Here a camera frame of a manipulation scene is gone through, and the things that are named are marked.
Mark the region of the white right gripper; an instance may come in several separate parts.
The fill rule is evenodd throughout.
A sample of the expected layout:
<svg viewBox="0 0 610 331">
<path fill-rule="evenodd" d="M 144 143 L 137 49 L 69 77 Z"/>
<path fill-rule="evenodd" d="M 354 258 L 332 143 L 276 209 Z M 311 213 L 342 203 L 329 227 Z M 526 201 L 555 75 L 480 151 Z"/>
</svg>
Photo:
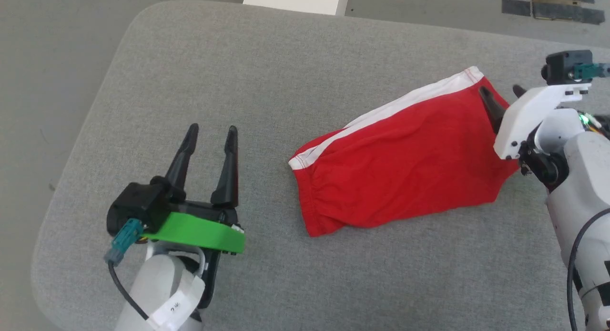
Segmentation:
<svg viewBox="0 0 610 331">
<path fill-rule="evenodd" d="M 560 108 L 561 103 L 582 100 L 591 83 L 552 85 L 526 90 L 519 84 L 512 86 L 517 98 L 506 111 L 487 87 L 479 89 L 479 96 L 494 134 L 495 153 L 501 159 L 521 157 L 525 143 L 537 153 L 549 155 L 571 138 L 584 133 L 581 118 L 573 108 Z"/>
</svg>

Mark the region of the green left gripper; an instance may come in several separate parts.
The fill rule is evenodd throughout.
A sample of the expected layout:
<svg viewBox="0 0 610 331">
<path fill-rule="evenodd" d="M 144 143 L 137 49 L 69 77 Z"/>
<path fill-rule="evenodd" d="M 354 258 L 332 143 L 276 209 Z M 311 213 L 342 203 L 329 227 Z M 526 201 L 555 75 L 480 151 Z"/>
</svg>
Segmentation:
<svg viewBox="0 0 610 331">
<path fill-rule="evenodd" d="M 192 123 L 187 130 L 165 179 L 170 201 L 184 201 L 190 157 L 197 145 L 200 127 Z M 238 220 L 238 130 L 230 126 L 224 145 L 222 172 L 211 194 L 211 204 L 176 205 L 156 230 L 147 228 L 143 237 L 184 246 L 200 247 L 222 253 L 240 254 L 245 249 L 245 233 Z"/>
</svg>

